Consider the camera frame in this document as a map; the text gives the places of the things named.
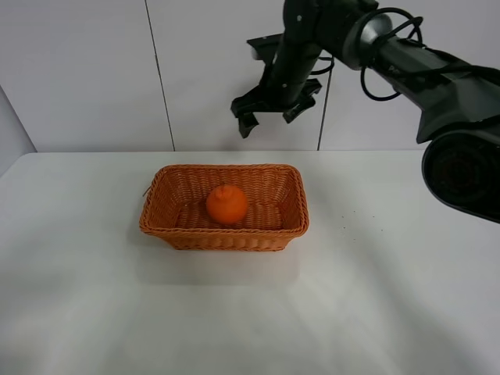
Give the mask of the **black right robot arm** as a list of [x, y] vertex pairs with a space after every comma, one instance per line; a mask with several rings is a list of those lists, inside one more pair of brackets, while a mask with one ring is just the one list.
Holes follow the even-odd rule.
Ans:
[[315, 65], [376, 72], [421, 111], [416, 140], [426, 144], [423, 179], [460, 212], [499, 220], [499, 71], [423, 43], [422, 18], [375, 1], [287, 1], [282, 34], [249, 41], [265, 69], [259, 84], [232, 101], [243, 138], [257, 113], [287, 122], [313, 107], [321, 89]]

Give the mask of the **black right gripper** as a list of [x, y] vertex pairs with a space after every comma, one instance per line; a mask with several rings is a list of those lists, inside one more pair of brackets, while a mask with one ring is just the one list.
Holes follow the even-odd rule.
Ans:
[[283, 34], [249, 39], [247, 44], [265, 67], [258, 85], [231, 103], [242, 138], [258, 126], [253, 113], [283, 113], [291, 123], [315, 105], [314, 96], [322, 89], [316, 78], [310, 78], [322, 52], [318, 45], [295, 43]]

